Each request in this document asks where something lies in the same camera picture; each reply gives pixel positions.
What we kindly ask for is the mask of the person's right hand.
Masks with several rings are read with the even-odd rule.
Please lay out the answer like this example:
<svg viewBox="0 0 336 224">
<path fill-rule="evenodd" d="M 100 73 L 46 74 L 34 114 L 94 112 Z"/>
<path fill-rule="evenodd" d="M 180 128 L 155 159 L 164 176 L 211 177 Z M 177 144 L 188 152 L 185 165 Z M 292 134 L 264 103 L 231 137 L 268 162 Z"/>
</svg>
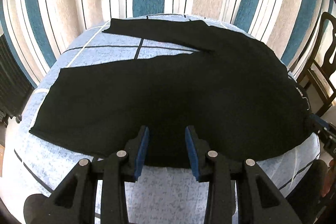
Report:
<svg viewBox="0 0 336 224">
<path fill-rule="evenodd" d="M 321 197 L 325 197 L 329 193 L 334 181 L 335 181 L 335 160 L 333 159 L 329 162 L 329 169 L 325 176 L 323 188 L 321 190 Z"/>
</svg>

